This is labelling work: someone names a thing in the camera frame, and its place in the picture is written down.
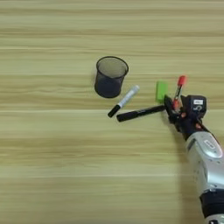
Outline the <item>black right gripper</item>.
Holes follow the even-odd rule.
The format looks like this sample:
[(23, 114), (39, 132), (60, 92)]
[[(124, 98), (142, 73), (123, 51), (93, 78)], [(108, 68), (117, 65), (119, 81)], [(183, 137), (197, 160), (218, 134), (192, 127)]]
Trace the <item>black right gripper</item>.
[(168, 95), (164, 96), (164, 106), (170, 123), (175, 126), (177, 132), (180, 132), (183, 135), (185, 140), (187, 140), (189, 136), (195, 132), (205, 130), (197, 120), (195, 120), (193, 117), (190, 117), (186, 112), (175, 113), (175, 110), (173, 109), (172, 98)]

